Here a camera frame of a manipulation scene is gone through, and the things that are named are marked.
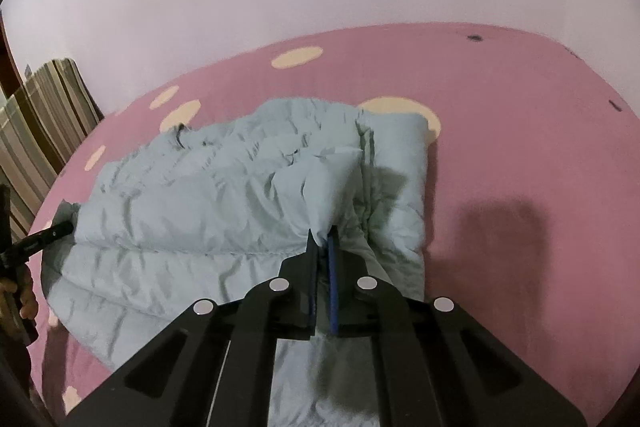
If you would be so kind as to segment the person's left hand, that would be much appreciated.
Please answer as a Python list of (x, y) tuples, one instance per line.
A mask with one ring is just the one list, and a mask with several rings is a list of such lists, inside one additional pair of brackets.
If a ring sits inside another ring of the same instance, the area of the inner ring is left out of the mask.
[(14, 303), (14, 296), (18, 296), (17, 310), (20, 317), (24, 320), (32, 321), (38, 313), (37, 298), (34, 293), (34, 281), (29, 267), (23, 265), (17, 270), (17, 281), (2, 279), (1, 285), (1, 328), (6, 335), (17, 339), (20, 337), (20, 330), (16, 325), (13, 314), (10, 310), (10, 304)]

